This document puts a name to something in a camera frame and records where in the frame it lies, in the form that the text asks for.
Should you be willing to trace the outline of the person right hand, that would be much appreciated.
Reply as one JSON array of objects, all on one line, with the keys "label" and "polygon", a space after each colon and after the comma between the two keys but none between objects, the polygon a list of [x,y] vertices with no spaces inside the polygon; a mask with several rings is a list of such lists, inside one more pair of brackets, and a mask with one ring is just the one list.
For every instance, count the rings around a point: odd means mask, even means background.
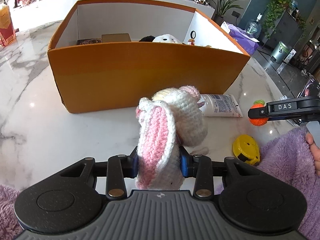
[{"label": "person right hand", "polygon": [[320,149],[315,144],[313,136],[309,132],[306,134],[306,142],[308,143],[313,155],[315,172],[320,176]]}]

